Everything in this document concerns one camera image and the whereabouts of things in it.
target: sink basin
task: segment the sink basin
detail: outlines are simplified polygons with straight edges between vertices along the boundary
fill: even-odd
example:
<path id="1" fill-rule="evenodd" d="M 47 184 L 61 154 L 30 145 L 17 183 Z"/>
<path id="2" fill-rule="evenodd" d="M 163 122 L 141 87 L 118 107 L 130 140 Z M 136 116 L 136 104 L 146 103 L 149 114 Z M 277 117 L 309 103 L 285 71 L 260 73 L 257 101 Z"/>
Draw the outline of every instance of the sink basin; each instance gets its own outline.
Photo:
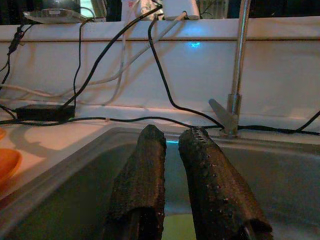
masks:
<path id="1" fill-rule="evenodd" d="M 99 240 L 113 180 L 140 130 L 114 128 L 0 202 L 0 239 Z M 178 135 L 165 133 L 163 240 L 195 240 Z M 320 236 L 320 145 L 213 137 L 250 185 L 275 240 Z"/>

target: wall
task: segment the wall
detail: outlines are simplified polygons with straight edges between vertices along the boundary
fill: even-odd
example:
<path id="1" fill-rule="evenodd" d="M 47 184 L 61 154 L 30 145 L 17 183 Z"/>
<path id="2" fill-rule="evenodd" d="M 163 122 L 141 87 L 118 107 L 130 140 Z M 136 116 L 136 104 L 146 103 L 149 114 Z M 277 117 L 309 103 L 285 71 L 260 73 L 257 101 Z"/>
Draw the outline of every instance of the wall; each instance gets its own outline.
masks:
<path id="1" fill-rule="evenodd" d="M 139 23 L 131 33 L 126 58 L 147 44 L 148 24 Z M 160 22 L 156 30 L 162 30 L 166 24 Z M 121 25 L 85 26 L 78 83 L 86 79 L 106 46 L 103 40 L 114 36 Z M 226 105 L 232 84 L 237 26 L 234 19 L 180 23 L 156 45 L 177 103 L 208 112 L 211 112 L 210 98 Z M 4 28 L 7 31 L 0 34 L 0 66 L 6 62 L 7 41 L 15 30 Z M 12 72 L 7 83 L 50 93 L 70 88 L 78 66 L 78 28 L 74 24 L 34 26 L 26 35 L 25 45 L 11 59 Z M 243 124 L 263 124 L 271 119 L 269 123 L 280 127 L 298 127 L 320 107 L 320 18 L 251 19 L 248 34 L 241 88 Z M 92 81 L 119 69 L 120 50 L 118 41 L 99 64 Z M 108 83 L 89 87 L 79 99 L 100 105 L 111 97 L 114 86 L 115 83 Z M 23 95 L 5 90 L 2 98 Z M 151 50 L 124 74 L 120 95 L 112 105 L 172 108 Z M 319 121 L 310 130 L 320 130 Z"/>

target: yellow-green water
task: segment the yellow-green water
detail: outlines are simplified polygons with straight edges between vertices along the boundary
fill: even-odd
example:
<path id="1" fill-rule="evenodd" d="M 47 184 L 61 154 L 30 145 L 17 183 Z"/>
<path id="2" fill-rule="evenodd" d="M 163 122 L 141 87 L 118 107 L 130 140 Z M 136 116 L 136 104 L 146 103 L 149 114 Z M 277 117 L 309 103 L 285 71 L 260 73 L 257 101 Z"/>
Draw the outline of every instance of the yellow-green water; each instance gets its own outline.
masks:
<path id="1" fill-rule="evenodd" d="M 196 240 L 192 214 L 167 216 L 163 226 L 162 240 Z"/>

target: black power brick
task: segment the black power brick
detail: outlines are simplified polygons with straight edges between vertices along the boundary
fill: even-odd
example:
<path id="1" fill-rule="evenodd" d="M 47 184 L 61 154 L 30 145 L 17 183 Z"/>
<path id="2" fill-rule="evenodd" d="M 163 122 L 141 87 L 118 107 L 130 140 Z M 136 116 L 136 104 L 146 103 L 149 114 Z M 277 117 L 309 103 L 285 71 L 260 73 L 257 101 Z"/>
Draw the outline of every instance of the black power brick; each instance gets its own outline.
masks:
<path id="1" fill-rule="evenodd" d="M 61 105 L 32 104 L 16 108 L 15 112 L 19 120 L 60 122 L 75 117 L 73 105 L 62 110 L 59 110 L 60 107 Z"/>

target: faucet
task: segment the faucet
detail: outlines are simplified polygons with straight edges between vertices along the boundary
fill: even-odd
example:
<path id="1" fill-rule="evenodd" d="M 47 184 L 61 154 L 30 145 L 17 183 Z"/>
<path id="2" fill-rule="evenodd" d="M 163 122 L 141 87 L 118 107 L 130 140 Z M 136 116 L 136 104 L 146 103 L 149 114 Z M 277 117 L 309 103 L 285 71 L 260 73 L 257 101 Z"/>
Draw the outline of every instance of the faucet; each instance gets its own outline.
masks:
<path id="1" fill-rule="evenodd" d="M 238 136 L 239 114 L 242 99 L 240 89 L 245 58 L 250 5 L 251 0 L 241 0 L 232 89 L 231 93 L 228 95 L 227 109 L 225 109 L 215 99 L 209 100 L 211 108 L 224 126 L 224 129 L 221 131 L 221 135 L 229 138 L 235 138 Z"/>

